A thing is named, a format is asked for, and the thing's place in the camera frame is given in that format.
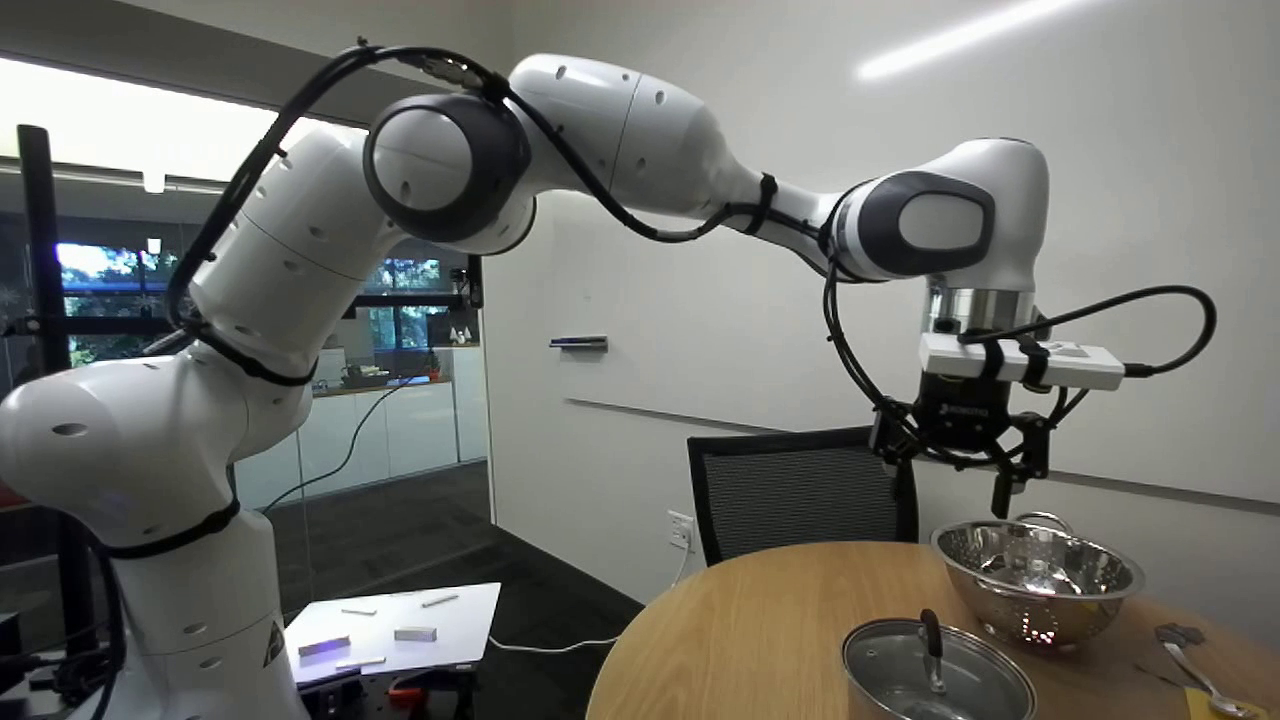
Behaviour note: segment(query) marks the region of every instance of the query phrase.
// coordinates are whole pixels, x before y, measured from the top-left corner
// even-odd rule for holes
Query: robotic hand
[[[374,60],[468,93],[387,109],[366,146],[334,134],[280,146],[304,110],[289,103],[178,269],[180,338],[163,357],[46,377],[0,408],[0,476],[95,537],[129,617],[129,657],[81,717],[302,717],[271,529],[239,513],[229,464],[302,426],[326,337],[406,235],[507,253],[536,195],[569,186],[648,238],[716,223],[761,235],[825,271],[830,293],[928,274],[916,402],[887,401],[834,332],[879,410],[887,461],[966,464],[1032,426],[1022,450],[1032,464],[1006,450],[1002,476],[1036,476],[1066,408],[1009,419],[1009,382],[1117,386],[1128,370],[1110,353],[1023,337],[1049,204],[1045,154],[1023,141],[968,141],[848,193],[799,193],[742,167],[698,94],[594,60],[531,56],[505,80],[452,50],[356,46],[302,94]],[[633,207],[705,223],[656,232]]]

